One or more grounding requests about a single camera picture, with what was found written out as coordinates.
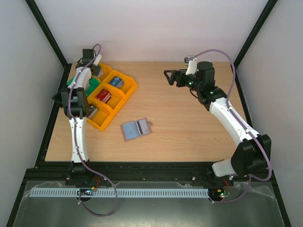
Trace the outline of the pink leather card holder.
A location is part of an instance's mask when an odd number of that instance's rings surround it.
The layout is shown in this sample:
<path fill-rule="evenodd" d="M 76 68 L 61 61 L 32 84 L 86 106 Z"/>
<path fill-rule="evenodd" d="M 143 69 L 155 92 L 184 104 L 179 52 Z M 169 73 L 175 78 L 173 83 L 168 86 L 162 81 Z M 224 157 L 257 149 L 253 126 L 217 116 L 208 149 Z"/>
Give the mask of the pink leather card holder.
<path fill-rule="evenodd" d="M 128 122 L 125 122 L 125 123 L 120 125 L 124 141 L 129 141 L 129 140 L 133 140 L 133 139 L 136 139 L 138 137 L 141 137 L 139 135 L 139 131 L 138 131 L 138 128 L 137 128 L 136 121 L 137 120 L 128 121 Z"/>

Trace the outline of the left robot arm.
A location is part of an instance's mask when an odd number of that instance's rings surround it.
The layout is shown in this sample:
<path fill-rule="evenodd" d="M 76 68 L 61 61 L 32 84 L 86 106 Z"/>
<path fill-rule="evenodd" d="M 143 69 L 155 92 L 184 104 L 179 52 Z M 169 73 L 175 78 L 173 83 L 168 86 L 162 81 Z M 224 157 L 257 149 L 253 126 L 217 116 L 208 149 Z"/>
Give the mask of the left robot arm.
<path fill-rule="evenodd" d="M 72 140 L 71 171 L 82 171 L 88 167 L 89 155 L 86 146 L 86 122 L 89 103 L 86 88 L 94 72 L 99 72 L 100 52 L 95 48 L 83 49 L 82 58 L 77 62 L 76 73 L 70 85 L 61 90 L 62 107 L 69 119 Z"/>

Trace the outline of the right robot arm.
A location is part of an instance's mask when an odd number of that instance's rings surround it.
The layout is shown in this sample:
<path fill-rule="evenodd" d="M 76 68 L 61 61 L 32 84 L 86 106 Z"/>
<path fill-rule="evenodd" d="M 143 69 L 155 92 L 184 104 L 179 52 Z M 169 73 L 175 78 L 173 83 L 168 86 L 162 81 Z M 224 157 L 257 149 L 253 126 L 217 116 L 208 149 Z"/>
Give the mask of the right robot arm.
<path fill-rule="evenodd" d="M 187 65 L 186 70 L 164 71 L 168 83 L 195 91 L 199 103 L 220 121 L 237 146 L 231 158 L 212 165 L 212 170 L 206 174 L 207 181 L 217 185 L 223 176 L 252 175 L 265 168 L 271 174 L 270 137 L 260 135 L 233 108 L 228 96 L 215 84 L 215 69 L 211 62 L 193 59 Z"/>

